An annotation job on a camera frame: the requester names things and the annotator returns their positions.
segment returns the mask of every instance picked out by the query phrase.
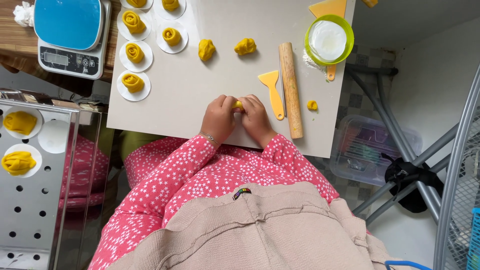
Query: hand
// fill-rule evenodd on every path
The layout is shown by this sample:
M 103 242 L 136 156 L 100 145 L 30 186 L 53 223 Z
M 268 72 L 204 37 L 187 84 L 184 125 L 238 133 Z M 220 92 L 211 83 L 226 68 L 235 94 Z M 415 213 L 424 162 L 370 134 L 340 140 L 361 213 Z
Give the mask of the hand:
M 254 95 L 238 98 L 238 100 L 245 109 L 241 119 L 243 127 L 250 137 L 265 149 L 278 133 L 270 125 L 264 105 Z
M 232 96 L 221 95 L 208 104 L 202 123 L 201 132 L 210 134 L 215 141 L 222 144 L 232 134 L 235 128 L 235 118 L 233 118 L 233 103 L 237 101 Z M 209 140 L 215 148 L 220 147 L 214 141 L 211 141 L 203 134 L 199 134 Z

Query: white paper liner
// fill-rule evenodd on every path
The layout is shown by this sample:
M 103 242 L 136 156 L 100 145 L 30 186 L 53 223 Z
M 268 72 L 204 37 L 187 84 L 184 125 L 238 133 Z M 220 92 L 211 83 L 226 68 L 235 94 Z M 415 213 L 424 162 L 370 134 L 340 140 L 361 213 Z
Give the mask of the white paper liner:
M 123 85 L 123 83 L 121 82 L 121 78 L 127 73 L 135 74 L 135 75 L 139 76 L 144 81 L 144 87 L 141 91 L 136 92 L 136 93 L 130 93 L 128 91 L 127 87 L 125 87 L 125 85 Z M 120 74 L 120 76 L 117 79 L 117 89 L 118 89 L 120 95 L 124 99 L 130 100 L 130 101 L 140 101 L 140 100 L 146 98 L 148 96 L 148 93 L 150 93 L 150 88 L 151 88 L 150 79 L 148 79 L 147 74 L 145 74 L 144 72 L 131 72 L 129 70 L 126 70 L 126 71 L 122 72 L 122 74 Z
M 8 130 L 7 128 L 5 128 L 5 130 L 10 134 L 12 135 L 12 137 L 14 138 L 17 138 L 17 139 L 22 139 L 22 140 L 25 140 L 25 139 L 30 139 L 31 137 L 35 136 L 39 131 L 40 129 L 42 129 L 42 124 L 43 124 L 43 116 L 42 114 L 37 110 L 37 109 L 33 109 L 33 108 L 28 108 L 28 107 L 19 107 L 19 106 L 15 106 L 15 107 L 11 107 L 9 110 L 7 111 L 4 111 L 3 112 L 3 117 L 6 117 L 7 115 L 9 115 L 10 113 L 12 112 L 17 112 L 17 111 L 24 111 L 26 113 L 29 113 L 33 116 L 36 117 L 36 124 L 35 124 L 35 127 L 32 129 L 32 131 L 30 132 L 29 135 L 23 135 L 23 134 L 20 134 L 18 132 L 15 132 L 15 131 L 10 131 Z
M 179 7 L 177 7 L 174 11 L 168 11 L 163 8 L 162 5 L 162 0 L 155 0 L 153 3 L 153 10 L 155 13 L 158 14 L 158 16 L 164 18 L 165 20 L 176 20 L 180 18 L 183 13 L 185 12 L 185 9 L 187 7 L 187 1 L 186 0 L 179 0 Z
M 140 17 L 140 20 L 145 24 L 145 29 L 142 33 L 138 34 L 130 34 L 130 31 L 128 31 L 127 26 L 123 23 L 122 21 L 122 16 L 125 11 L 133 11 L 138 14 Z M 127 40 L 130 41 L 140 41 L 144 40 L 148 37 L 150 34 L 150 31 L 152 31 L 152 17 L 150 17 L 149 14 L 146 14 L 145 12 L 139 10 L 139 9 L 122 9 L 117 16 L 117 28 L 119 29 L 119 33 Z
M 163 39 L 163 30 L 165 28 L 175 28 L 178 32 L 180 32 L 181 39 L 180 42 L 171 47 L 164 39 Z M 179 22 L 176 21 L 164 21 L 160 24 L 160 26 L 156 30 L 156 43 L 158 46 L 166 53 L 178 53 L 181 52 L 188 43 L 188 33 L 187 29 L 181 25 Z
M 45 122 L 42 131 L 38 134 L 38 143 L 48 153 L 63 153 L 67 145 L 68 130 L 68 123 L 64 121 L 52 120 Z
M 17 144 L 17 145 L 12 146 L 5 152 L 4 156 L 6 156 L 10 153 L 13 153 L 13 152 L 17 152 L 17 151 L 29 152 L 32 155 L 32 158 L 36 161 L 36 165 L 35 165 L 35 167 L 31 168 L 26 174 L 17 175 L 15 177 L 19 177 L 19 178 L 30 177 L 30 176 L 34 175 L 42 167 L 42 155 L 40 154 L 40 152 L 35 147 L 33 147 L 31 145 L 28 145 L 28 144 Z
M 120 3 L 121 3 L 121 6 L 124 7 L 124 8 L 127 8 L 127 9 L 139 9 L 139 10 L 146 10 L 146 9 L 149 9 L 152 4 L 153 4 L 153 0 L 147 0 L 147 2 L 145 3 L 145 5 L 141 8 L 136 8 L 132 5 L 130 5 L 129 3 L 127 3 L 127 0 L 120 0 Z
M 128 59 L 127 52 L 125 51 L 125 49 L 127 48 L 127 44 L 129 44 L 129 43 L 137 44 L 142 49 L 142 51 L 144 52 L 145 56 L 144 56 L 143 60 L 138 64 L 135 64 L 134 62 L 132 62 Z M 142 72 L 142 71 L 146 70 L 147 68 L 149 68 L 153 63 L 152 48 L 150 48 L 150 46 L 143 41 L 127 41 L 120 48 L 120 62 L 123 64 L 123 66 L 126 69 L 128 69 L 130 71 Z

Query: green plastic bowl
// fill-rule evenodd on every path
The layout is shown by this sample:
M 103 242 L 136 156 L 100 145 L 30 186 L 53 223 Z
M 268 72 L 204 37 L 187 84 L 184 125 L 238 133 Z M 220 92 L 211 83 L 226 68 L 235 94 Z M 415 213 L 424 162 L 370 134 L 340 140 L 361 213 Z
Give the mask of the green plastic bowl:
M 330 62 L 330 63 L 323 62 L 320 59 L 316 58 L 313 55 L 312 49 L 310 48 L 310 44 L 308 42 L 308 34 L 310 33 L 310 29 L 318 21 L 330 21 L 330 22 L 336 23 L 337 25 L 341 26 L 345 31 L 345 33 L 347 34 L 347 43 L 345 44 L 345 50 L 343 51 L 342 55 L 340 55 L 340 57 L 338 57 L 337 59 L 335 59 L 333 62 Z M 308 27 L 307 34 L 305 35 L 305 50 L 307 51 L 308 56 L 310 56 L 315 63 L 323 66 L 331 66 L 331 65 L 338 64 L 347 58 L 347 56 L 352 52 L 353 41 L 354 41 L 353 30 L 350 24 L 348 24 L 348 22 L 340 16 L 328 14 L 328 15 L 323 15 L 322 17 L 319 17 L 312 23 L 310 27 Z

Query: yellow dough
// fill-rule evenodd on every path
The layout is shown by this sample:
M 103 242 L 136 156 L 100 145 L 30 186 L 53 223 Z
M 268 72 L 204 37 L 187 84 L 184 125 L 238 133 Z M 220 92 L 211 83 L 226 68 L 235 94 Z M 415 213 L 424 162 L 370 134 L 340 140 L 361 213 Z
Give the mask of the yellow dough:
M 198 44 L 198 57 L 203 61 L 207 61 L 212 57 L 213 52 L 215 51 L 215 46 L 211 39 L 202 39 Z
M 232 109 L 234 108 L 239 108 L 240 110 L 244 110 L 243 105 L 241 104 L 240 101 L 235 101 L 235 103 L 233 103 Z
M 255 40 L 253 40 L 253 38 L 244 38 L 234 48 L 235 52 L 239 55 L 254 52 L 256 49 L 257 45 L 255 44 Z
M 315 100 L 310 100 L 308 103 L 307 103 L 307 108 L 309 110 L 317 110 L 318 109 L 318 106 L 317 106 L 317 102 Z
M 144 81 L 135 74 L 127 73 L 121 78 L 121 82 L 130 93 L 136 93 L 143 89 Z
M 163 8 L 168 11 L 174 11 L 180 6 L 179 0 L 162 0 Z
M 147 3 L 147 0 L 127 0 L 127 3 L 129 3 L 135 8 L 141 8 L 145 6 L 145 4 Z
M 131 62 L 138 64 L 144 59 L 144 52 L 135 43 L 129 43 L 127 44 L 127 47 L 125 48 L 125 52 L 127 53 L 128 60 Z
M 1 166 L 13 176 L 24 175 L 35 165 L 32 154 L 24 151 L 7 154 L 1 159 Z
M 163 30 L 162 37 L 169 46 L 177 45 L 181 39 L 180 32 L 174 28 L 165 28 L 165 30 Z
M 127 26 L 130 34 L 142 33 L 145 29 L 145 24 L 140 20 L 137 13 L 133 11 L 125 11 L 122 15 L 122 21 Z
M 20 110 L 5 116 L 3 125 L 10 131 L 30 135 L 36 125 L 36 117 Z

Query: digital kitchen scale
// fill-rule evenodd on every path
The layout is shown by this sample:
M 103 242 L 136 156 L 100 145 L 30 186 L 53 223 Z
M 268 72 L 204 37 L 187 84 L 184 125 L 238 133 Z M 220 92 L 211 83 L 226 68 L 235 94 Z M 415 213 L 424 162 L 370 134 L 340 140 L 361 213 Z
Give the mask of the digital kitchen scale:
M 92 80 L 103 74 L 109 0 L 36 0 L 38 62 L 50 72 Z

